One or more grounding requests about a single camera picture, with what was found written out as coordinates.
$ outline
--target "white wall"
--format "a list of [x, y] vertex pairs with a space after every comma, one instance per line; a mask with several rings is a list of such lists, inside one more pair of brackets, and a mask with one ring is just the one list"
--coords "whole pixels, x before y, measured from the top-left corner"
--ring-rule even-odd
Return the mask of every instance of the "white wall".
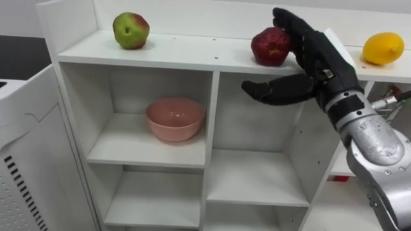
[[0, 35], [43, 37], [35, 5], [47, 0], [0, 0]]
[[[0, 35], [43, 37], [35, 4], [47, 0], [0, 0]], [[411, 13], [411, 0], [225, 0]]]
[[317, 8], [411, 13], [410, 0], [224, 0], [245, 3], [285, 4]]

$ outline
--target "apple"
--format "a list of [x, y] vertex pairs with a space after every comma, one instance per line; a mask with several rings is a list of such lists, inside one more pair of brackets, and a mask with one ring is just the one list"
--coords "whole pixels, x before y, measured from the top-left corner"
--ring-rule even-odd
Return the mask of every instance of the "apple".
[[136, 13], [125, 12], [113, 22], [116, 41], [124, 49], [139, 49], [146, 44], [150, 25]]
[[251, 50], [256, 62], [266, 66], [281, 66], [291, 48], [290, 36], [277, 27], [265, 29], [251, 41]]

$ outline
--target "green apple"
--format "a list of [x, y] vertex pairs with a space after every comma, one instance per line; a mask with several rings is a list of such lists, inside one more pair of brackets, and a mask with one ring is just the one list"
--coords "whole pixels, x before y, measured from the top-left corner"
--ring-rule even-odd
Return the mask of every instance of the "green apple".
[[150, 26], [136, 13], [125, 12], [113, 22], [116, 41], [124, 49], [139, 49], [146, 44]]

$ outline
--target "white appliance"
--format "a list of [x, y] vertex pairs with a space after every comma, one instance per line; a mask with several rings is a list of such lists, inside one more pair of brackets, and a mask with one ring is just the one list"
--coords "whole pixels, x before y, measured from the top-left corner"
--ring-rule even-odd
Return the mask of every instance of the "white appliance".
[[0, 79], [1, 231], [96, 230], [59, 99], [51, 65]]

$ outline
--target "vent grille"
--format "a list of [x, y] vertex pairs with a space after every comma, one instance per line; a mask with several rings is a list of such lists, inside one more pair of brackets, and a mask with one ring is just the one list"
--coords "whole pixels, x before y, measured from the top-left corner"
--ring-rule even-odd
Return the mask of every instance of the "vent grille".
[[[37, 224], [37, 226], [40, 228], [40, 231], [47, 231], [48, 228], [40, 214], [40, 211], [38, 210], [33, 198], [31, 197], [30, 191], [27, 188], [26, 183], [24, 183], [24, 180], [20, 174], [19, 169], [17, 168], [17, 165], [15, 164], [15, 162], [13, 161], [13, 157], [12, 156], [8, 156], [6, 158], [4, 158], [4, 162], [6, 163], [6, 166], [12, 176], [12, 178], [14, 179], [14, 182], [17, 186], [17, 188], [20, 190], [21, 196], [23, 197], [24, 201], [26, 202], [31, 215], [34, 217], [34, 220]], [[20, 229], [19, 227], [17, 227], [19, 230], [27, 230], [27, 231], [31, 231], [29, 228], [25, 227], [25, 229]]]

